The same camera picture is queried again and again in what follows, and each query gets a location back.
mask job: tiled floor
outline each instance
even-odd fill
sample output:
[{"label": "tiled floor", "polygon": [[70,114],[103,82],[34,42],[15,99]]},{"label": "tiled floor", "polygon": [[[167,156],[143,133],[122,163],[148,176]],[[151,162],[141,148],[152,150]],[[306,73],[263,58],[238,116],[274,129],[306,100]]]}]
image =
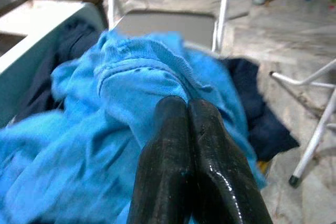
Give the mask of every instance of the tiled floor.
[{"label": "tiled floor", "polygon": [[[301,143],[277,155],[262,191],[275,224],[331,224],[336,221],[336,133],[328,130],[316,157],[297,189],[287,181],[299,162],[325,107],[330,92],[320,88],[289,87],[271,79],[270,70],[302,79],[336,57],[336,12],[332,0],[276,0],[255,7],[251,0],[230,0],[229,17],[249,15],[229,22],[225,52],[260,63],[259,87],[271,108]],[[155,8],[193,10],[217,14],[219,0],[122,0],[124,9]],[[335,73],[327,76],[336,82]],[[317,108],[311,113],[298,101]]]}]

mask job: white metal frame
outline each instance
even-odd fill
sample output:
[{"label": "white metal frame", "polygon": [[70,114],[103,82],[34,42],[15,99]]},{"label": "white metal frame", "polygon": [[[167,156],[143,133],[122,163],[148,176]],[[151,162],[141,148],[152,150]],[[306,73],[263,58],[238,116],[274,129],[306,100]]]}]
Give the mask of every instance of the white metal frame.
[{"label": "white metal frame", "polygon": [[[109,19],[109,28],[113,29],[116,26],[116,22],[114,20],[116,8],[119,12],[122,12],[121,5],[118,0],[108,0],[108,19]],[[221,51],[223,39],[224,39],[224,30],[225,30],[225,21],[226,21],[226,14],[227,14],[227,6],[228,6],[228,0],[220,0],[220,9],[219,9],[219,16],[218,20],[214,24],[214,36],[213,36],[213,46],[212,49],[204,48],[200,45],[195,45],[193,43],[188,43],[189,47],[193,45],[194,47],[197,47],[198,50],[206,51],[207,53],[212,51],[212,55],[219,57],[219,54],[216,53],[216,51]]]},{"label": "white metal frame", "polygon": [[283,76],[282,74],[271,72],[270,75],[278,79],[280,81],[283,81],[285,83],[294,85],[294,86],[303,86],[303,85],[311,85],[316,87],[324,87],[324,88],[330,88],[333,89],[332,95],[328,101],[327,107],[323,112],[323,115],[313,133],[313,136],[311,140],[308,143],[308,146],[299,162],[297,167],[295,168],[293,175],[289,179],[289,184],[293,187],[297,187],[300,183],[301,176],[305,170],[305,167],[310,162],[310,160],[313,157],[314,151],[318,147],[321,138],[326,130],[327,127],[334,128],[335,124],[328,124],[328,121],[333,114],[333,112],[336,109],[336,85],[331,83],[321,83],[321,82],[314,82],[319,77],[325,75],[326,73],[330,72],[331,70],[336,69],[336,59],[331,61],[329,64],[325,65],[315,73],[313,73],[311,76],[306,78],[303,81],[298,81],[286,76]]}]

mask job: floor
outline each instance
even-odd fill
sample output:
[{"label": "floor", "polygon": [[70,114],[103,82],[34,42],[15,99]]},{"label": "floor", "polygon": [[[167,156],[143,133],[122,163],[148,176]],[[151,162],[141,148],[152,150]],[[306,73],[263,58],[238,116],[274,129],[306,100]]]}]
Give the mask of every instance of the floor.
[{"label": "floor", "polygon": [[[277,155],[262,190],[275,224],[331,224],[336,221],[336,132],[327,130],[301,186],[288,178],[299,162],[330,92],[292,88],[269,77],[279,71],[302,79],[335,58],[335,0],[275,0],[253,6],[229,0],[223,54],[260,63],[259,88],[301,147]],[[219,0],[121,0],[125,10],[154,8],[218,14]],[[336,72],[326,77],[336,81]]]}]

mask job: metal chair leg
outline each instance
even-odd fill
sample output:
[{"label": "metal chair leg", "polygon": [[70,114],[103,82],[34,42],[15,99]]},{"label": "metal chair leg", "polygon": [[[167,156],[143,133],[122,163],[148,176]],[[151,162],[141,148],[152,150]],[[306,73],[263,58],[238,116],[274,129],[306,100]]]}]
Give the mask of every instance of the metal chair leg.
[{"label": "metal chair leg", "polygon": [[298,166],[295,168],[293,175],[289,179],[289,184],[293,187],[297,187],[300,183],[300,178],[303,174],[303,171],[306,165],[311,160],[314,151],[316,150],[323,134],[326,129],[328,120],[336,108],[336,89],[334,89],[331,98],[328,102],[328,105],[321,117],[319,124],[317,125],[313,137],[309,141],[308,147],[303,154],[302,159],[300,160]]}]

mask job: rubber foot cap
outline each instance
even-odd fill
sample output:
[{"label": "rubber foot cap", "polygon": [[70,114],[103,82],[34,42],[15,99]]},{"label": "rubber foot cap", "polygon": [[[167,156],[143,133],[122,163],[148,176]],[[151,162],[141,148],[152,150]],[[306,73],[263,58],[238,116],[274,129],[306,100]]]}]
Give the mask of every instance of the rubber foot cap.
[{"label": "rubber foot cap", "polygon": [[289,183],[292,187],[297,188],[297,187],[300,185],[300,178],[298,178],[298,177],[292,175],[292,176],[290,176],[290,179],[289,179],[288,183]]}]

